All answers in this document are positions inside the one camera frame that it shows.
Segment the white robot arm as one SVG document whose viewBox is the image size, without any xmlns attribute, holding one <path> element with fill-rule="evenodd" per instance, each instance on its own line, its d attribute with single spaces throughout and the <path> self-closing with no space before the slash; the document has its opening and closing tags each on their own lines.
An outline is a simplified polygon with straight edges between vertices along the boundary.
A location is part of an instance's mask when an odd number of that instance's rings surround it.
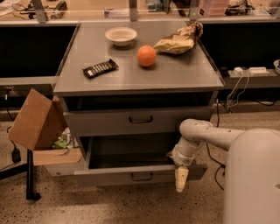
<svg viewBox="0 0 280 224">
<path fill-rule="evenodd" d="M 204 143 L 228 152 L 223 224 L 280 224 L 280 131 L 223 129 L 186 119 L 168 156 L 176 165 L 175 186 L 185 188 L 188 167 Z"/>
</svg>

